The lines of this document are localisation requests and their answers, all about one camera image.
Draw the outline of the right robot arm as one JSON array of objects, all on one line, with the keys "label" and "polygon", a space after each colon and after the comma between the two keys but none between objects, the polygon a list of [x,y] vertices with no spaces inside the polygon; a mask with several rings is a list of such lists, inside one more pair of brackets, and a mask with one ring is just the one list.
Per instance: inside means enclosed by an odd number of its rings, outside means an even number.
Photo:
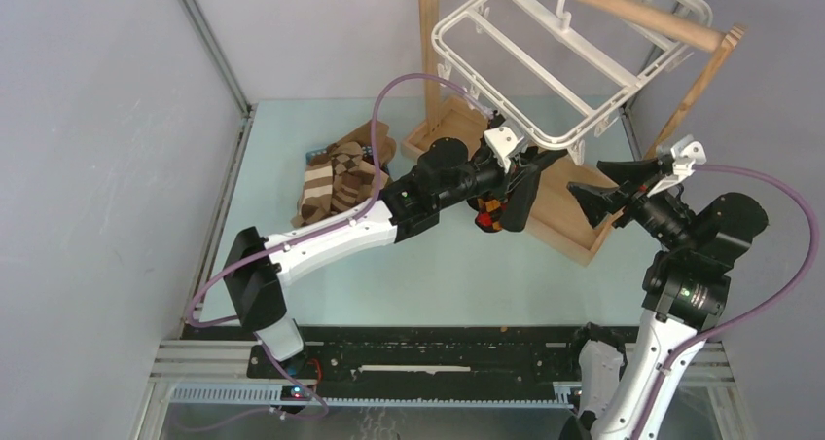
[{"label": "right robot arm", "polygon": [[589,223],[615,215],[616,227],[635,221],[661,245],[642,281],[645,298],[635,349],[623,353],[606,331],[587,328],[588,340],[565,354],[569,373],[582,380],[579,414],[563,439],[655,439],[681,378],[703,348],[679,346],[716,327],[730,291],[729,271],[768,226],[758,202],[742,193],[716,198],[694,213],[680,194],[655,186],[668,172],[663,160],[600,161],[611,188],[571,182],[567,189]]}]

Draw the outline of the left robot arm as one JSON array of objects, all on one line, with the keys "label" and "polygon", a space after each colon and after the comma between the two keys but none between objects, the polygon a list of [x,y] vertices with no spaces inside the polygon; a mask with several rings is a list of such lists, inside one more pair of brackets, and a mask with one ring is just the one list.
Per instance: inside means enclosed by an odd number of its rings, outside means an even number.
[{"label": "left robot arm", "polygon": [[289,315],[283,289],[308,273],[366,249],[398,243],[436,226],[442,210],[457,203],[496,200],[492,223],[521,232],[535,202],[542,172],[565,157],[563,150],[529,147],[499,163],[482,144],[471,154],[456,138],[439,138],[410,172],[343,215],[287,234],[239,232],[224,276],[241,328],[255,335],[269,364],[284,378],[307,365],[305,342]]}]

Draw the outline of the black sock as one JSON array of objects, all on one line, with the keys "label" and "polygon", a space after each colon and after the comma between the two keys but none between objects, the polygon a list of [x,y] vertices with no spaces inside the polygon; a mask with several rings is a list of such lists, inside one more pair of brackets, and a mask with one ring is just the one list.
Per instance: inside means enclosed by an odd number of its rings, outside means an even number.
[{"label": "black sock", "polygon": [[520,181],[513,189],[500,217],[500,226],[503,230],[516,233],[524,230],[536,200],[542,170],[543,168],[538,165],[527,165],[521,171]]}]

